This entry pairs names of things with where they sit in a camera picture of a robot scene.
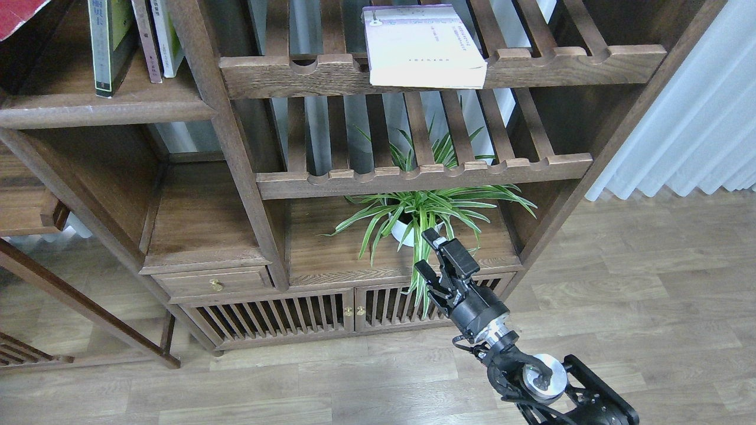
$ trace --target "robotic arm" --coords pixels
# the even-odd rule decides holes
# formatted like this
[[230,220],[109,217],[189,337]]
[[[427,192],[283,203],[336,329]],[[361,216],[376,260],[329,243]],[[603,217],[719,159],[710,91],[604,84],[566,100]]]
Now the robotic arm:
[[[488,370],[488,382],[505,402],[513,402],[530,425],[638,425],[636,411],[577,357],[559,362],[548,354],[528,355],[504,324],[510,310],[487,287],[472,280],[478,263],[457,239],[432,228],[423,232],[441,265],[441,277],[426,261],[415,264],[431,300],[457,325],[454,346],[472,353]],[[461,344],[467,340],[468,346]],[[571,374],[582,387],[570,384]],[[562,413],[549,405],[566,394],[575,408]]]

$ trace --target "white pot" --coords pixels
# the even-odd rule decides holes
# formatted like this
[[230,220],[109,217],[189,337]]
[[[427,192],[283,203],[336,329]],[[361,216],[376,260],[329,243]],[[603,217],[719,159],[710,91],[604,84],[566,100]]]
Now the white pot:
[[[433,226],[433,228],[435,229],[435,231],[440,231],[443,225],[444,223],[440,222],[437,225]],[[391,235],[394,237],[394,239],[396,239],[397,242],[401,242],[401,237],[404,236],[406,230],[407,225],[397,220],[396,223],[394,223],[394,226],[391,228]],[[410,230],[407,238],[405,238],[404,242],[401,242],[401,244],[410,248],[415,246],[415,229]]]

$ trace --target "slatted shelf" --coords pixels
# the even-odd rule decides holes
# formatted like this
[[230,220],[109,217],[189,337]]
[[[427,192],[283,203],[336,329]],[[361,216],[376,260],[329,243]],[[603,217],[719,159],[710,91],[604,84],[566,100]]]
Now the slatted shelf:
[[260,252],[225,161],[169,166],[140,273],[153,275],[270,262]]
[[521,157],[515,155],[496,95],[491,90],[477,91],[496,156],[494,163],[488,165],[485,161],[474,160],[457,93],[441,92],[454,150],[460,162],[459,166],[452,168],[435,163],[433,159],[420,94],[404,93],[417,163],[411,171],[402,171],[397,166],[388,165],[391,154],[381,95],[368,95],[367,114],[370,118],[370,133],[374,135],[371,137],[374,167],[364,174],[358,174],[347,164],[349,147],[345,143],[343,102],[338,97],[328,98],[332,161],[330,171],[323,175],[313,175],[306,169],[305,155],[311,147],[305,146],[304,101],[302,98],[290,98],[288,171],[258,173],[260,193],[263,199],[325,197],[582,177],[593,162],[591,155],[555,154],[529,89],[517,88],[513,93],[522,112],[523,125],[528,130],[528,134],[524,136],[529,138],[527,145],[518,145]]
[[[11,37],[4,43],[14,41]],[[3,60],[17,60],[9,55],[3,52]],[[98,98],[91,55],[87,1],[75,0],[23,84],[0,104],[0,126],[41,129],[194,121],[215,115],[200,98],[187,64],[176,78],[153,84],[140,48],[113,98]]]
[[[488,62],[484,88],[645,83],[667,54],[660,45],[607,45],[582,0],[563,0],[564,19],[572,20],[582,38],[582,43],[566,47],[557,44],[536,0],[513,0],[532,47],[508,48],[490,0],[467,3]],[[289,2],[269,0],[266,55],[222,57],[219,62],[229,96],[284,98],[407,90],[370,84],[367,54],[346,51],[345,18],[341,2],[321,0],[323,54],[290,54]]]
[[[412,272],[412,248],[402,247],[392,237],[382,240],[370,264],[370,252],[358,259],[367,223],[357,223],[336,236],[341,221],[359,211],[344,197],[302,198],[291,201],[290,242],[288,246],[290,289],[324,287],[359,287],[374,284],[406,283]],[[479,275],[497,275],[523,270],[510,233],[498,208],[481,209],[491,223],[478,222],[482,233],[475,259],[481,266]],[[455,236],[469,248],[477,247],[473,232],[453,221]],[[431,256],[431,265],[437,265]]]
[[0,236],[55,233],[68,209],[0,142]]

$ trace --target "book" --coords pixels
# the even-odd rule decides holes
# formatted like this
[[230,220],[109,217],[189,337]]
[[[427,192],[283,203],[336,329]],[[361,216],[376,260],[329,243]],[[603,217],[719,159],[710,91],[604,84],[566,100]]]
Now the book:
[[155,83],[163,82],[160,74],[160,56],[158,56],[157,40],[153,30],[152,14],[147,6],[146,0],[132,0],[134,8],[134,18],[139,30],[139,40],[141,41],[144,59],[147,62],[147,72],[150,74],[150,81]]
[[487,64],[451,5],[362,8],[370,84],[482,88]]
[[88,0],[94,93],[113,97],[137,44],[134,12],[129,0]]
[[160,57],[163,59],[163,76],[176,77],[178,67],[184,60],[184,49],[173,27],[173,22],[166,7],[166,0],[150,0],[152,16],[155,18],[155,33],[160,46]]

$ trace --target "wooden bookshelf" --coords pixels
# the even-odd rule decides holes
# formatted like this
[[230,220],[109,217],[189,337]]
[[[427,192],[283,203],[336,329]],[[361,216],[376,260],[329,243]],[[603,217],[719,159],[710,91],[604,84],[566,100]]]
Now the wooden bookshelf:
[[20,89],[5,99],[0,126],[40,129],[159,123],[210,119],[214,114],[200,98],[186,64],[176,78],[152,84],[141,49],[113,98],[95,97],[94,86],[87,1],[75,0]]
[[[488,61],[478,98],[496,159],[474,160],[457,94],[442,91],[460,160],[445,169],[429,153],[419,101],[425,89],[370,86],[364,52],[346,49],[344,22],[358,16],[345,16],[340,0],[320,1],[322,52],[304,54],[290,50],[296,29],[289,2],[267,2],[267,36],[258,40],[248,2],[221,9],[207,0],[171,1],[189,67],[150,84],[137,53],[113,99],[96,98],[91,87],[86,3],[55,0],[37,24],[27,24],[37,32],[22,28],[0,44],[0,57],[17,58],[0,65],[0,140],[130,271],[143,274],[145,286],[209,350],[426,326],[403,323],[396,309],[375,319],[372,304],[373,318],[363,323],[368,308],[361,302],[383,297],[402,305],[397,294],[409,281],[411,255],[385,240],[371,267],[367,257],[356,259],[364,228],[320,236],[355,211],[342,195],[519,184],[538,217],[509,204],[488,211],[492,223],[476,254],[480,278],[506,298],[724,2],[559,0],[547,22],[535,0],[514,0],[531,47],[513,48],[492,3],[469,0]],[[515,92],[506,126],[493,88]],[[418,147],[409,172],[391,162],[380,100],[386,92],[405,93]],[[349,164],[347,95],[366,96],[373,165],[362,174]],[[331,164],[324,174],[307,165],[306,96],[328,97]],[[278,128],[270,98],[289,98],[287,129]],[[251,116],[254,124],[245,124]],[[177,162],[141,128],[197,119],[212,121],[222,158]],[[237,273],[250,279],[246,286]],[[234,280],[232,291],[212,296],[206,287],[173,292],[167,275],[202,285],[215,275]]]

